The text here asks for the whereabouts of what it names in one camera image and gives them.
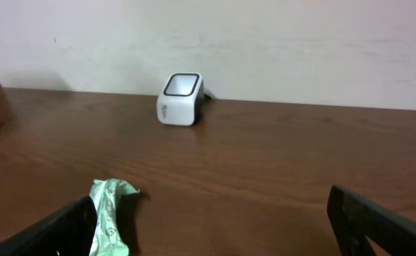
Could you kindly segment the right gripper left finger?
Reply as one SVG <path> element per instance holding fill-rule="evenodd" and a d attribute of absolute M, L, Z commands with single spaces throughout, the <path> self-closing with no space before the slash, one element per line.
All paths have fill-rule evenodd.
<path fill-rule="evenodd" d="M 0 242 L 0 256 L 89 255 L 97 211 L 84 196 Z"/>

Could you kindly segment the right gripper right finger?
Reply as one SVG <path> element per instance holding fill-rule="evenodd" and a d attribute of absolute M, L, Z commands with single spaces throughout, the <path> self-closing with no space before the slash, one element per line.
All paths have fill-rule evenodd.
<path fill-rule="evenodd" d="M 374 255 L 373 241 L 390 255 L 416 255 L 416 223 L 347 188 L 331 187 L 327 214 L 343 256 Z"/>

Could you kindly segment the light green wipes packet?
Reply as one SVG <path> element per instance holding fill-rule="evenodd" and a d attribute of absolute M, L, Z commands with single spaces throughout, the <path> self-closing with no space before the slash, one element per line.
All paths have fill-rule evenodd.
<path fill-rule="evenodd" d="M 129 255 L 129 247 L 118 231 L 116 213 L 122 196 L 139 192 L 129 182 L 118 178 L 93 181 L 89 196 L 95 205 L 97 223 L 89 256 Z"/>

